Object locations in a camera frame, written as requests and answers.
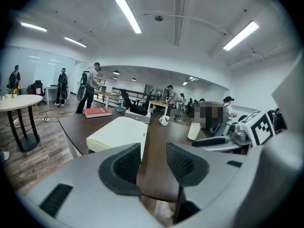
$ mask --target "black table leg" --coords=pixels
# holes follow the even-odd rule
[[[34,118],[33,118],[33,111],[32,111],[32,106],[31,105],[28,107],[28,114],[29,114],[30,124],[32,125],[32,130],[33,130],[34,136],[35,136],[37,141],[40,141],[40,137],[37,133],[36,126],[35,126],[35,122],[34,122]]]
[[[32,107],[31,106],[28,107],[28,113],[29,113],[30,123],[31,123],[32,128],[33,128],[33,133],[27,133],[26,132],[26,130],[24,128],[24,125],[23,125],[21,110],[18,109],[18,117],[19,117],[19,120],[20,120],[20,126],[21,126],[22,132],[24,134],[24,136],[21,139],[19,139],[18,134],[16,132],[16,128],[15,128],[15,125],[14,125],[14,121],[13,121],[11,111],[8,112],[9,124],[10,124],[11,130],[13,132],[14,138],[16,140],[16,143],[19,147],[20,152],[29,152],[29,151],[35,149],[40,142],[40,137],[37,134],[36,127],[35,127],[35,122],[34,122],[34,119],[33,119],[33,112],[32,112]]]
[[[13,116],[11,114],[11,111],[8,111],[8,116],[9,116],[9,124],[10,124],[11,131],[13,132],[14,138],[16,140],[16,143],[17,143],[18,147],[20,148],[20,151],[23,152],[24,149],[23,149],[23,146],[20,142],[18,134],[16,132],[16,128],[15,128],[15,125],[14,125]]]
[[[20,126],[23,132],[23,135],[25,138],[27,138],[27,132],[25,131],[24,125],[23,125],[23,120],[22,120],[22,115],[21,115],[21,109],[18,109],[18,117],[19,117],[19,122]]]

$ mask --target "wooden floor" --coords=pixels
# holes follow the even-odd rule
[[[39,145],[28,153],[21,153],[17,149],[9,120],[6,113],[0,113],[0,147],[10,152],[10,158],[5,163],[4,170],[14,190],[26,194],[38,181],[42,180],[54,170],[64,165],[72,159],[64,132],[58,122],[58,118],[75,113],[78,101],[75,95],[62,107],[56,107],[55,102],[50,105],[41,104],[33,106],[33,115],[37,132],[40,136]],[[102,103],[93,102],[92,107],[102,107]],[[162,116],[163,113],[156,112],[155,116]],[[174,120],[175,110],[171,112],[171,119]],[[189,120],[182,115],[178,124],[190,125]],[[25,129],[31,132],[28,109],[22,109]],[[43,122],[43,117],[49,118],[49,122]],[[17,111],[13,113],[13,119],[18,118]],[[22,135],[22,130],[18,127],[17,133]],[[175,204],[141,197],[141,201],[148,211],[165,226],[172,225],[172,215]]]

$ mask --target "fluorescent ceiling light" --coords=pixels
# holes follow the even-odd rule
[[[77,45],[80,45],[80,46],[82,46],[82,47],[86,47],[85,44],[82,44],[82,43],[80,43],[80,42],[78,42],[78,41],[75,41],[75,40],[73,40],[73,39],[71,39],[71,38],[69,38],[69,37],[65,37],[65,39],[66,39],[66,40],[69,40],[69,41],[71,41],[71,42],[74,42],[74,43],[76,43]]]
[[[33,28],[33,29],[38,29],[38,30],[41,30],[41,31],[44,31],[44,32],[47,31],[46,28],[42,28],[42,27],[39,27],[39,26],[36,26],[36,25],[30,25],[30,24],[23,23],[23,22],[21,22],[21,25],[25,26],[25,27]]]
[[[121,10],[123,11],[123,13],[125,14],[125,16],[127,17],[127,19],[129,20],[132,28],[134,29],[136,34],[140,34],[142,31],[139,28],[136,19],[134,17],[134,15],[132,14],[132,11],[130,9],[130,7],[128,6],[126,0],[116,0],[118,6],[121,8]]]
[[[226,51],[229,51],[235,45],[240,43],[243,39],[249,36],[253,31],[258,28],[258,25],[251,21],[245,28],[243,28],[231,41],[229,41],[223,48]]]

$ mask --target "white mug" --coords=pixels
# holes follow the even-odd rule
[[[167,126],[168,123],[169,123],[169,120],[170,120],[170,117],[169,116],[162,116],[160,118],[160,123],[163,125],[163,126]]]

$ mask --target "light gray shirt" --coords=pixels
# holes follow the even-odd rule
[[[93,78],[97,78],[97,71],[95,68],[91,68],[90,72],[90,86],[96,88],[96,85],[93,84]]]
[[[175,104],[175,92],[174,92],[174,90],[171,90],[170,91],[170,93],[169,93],[169,104]]]

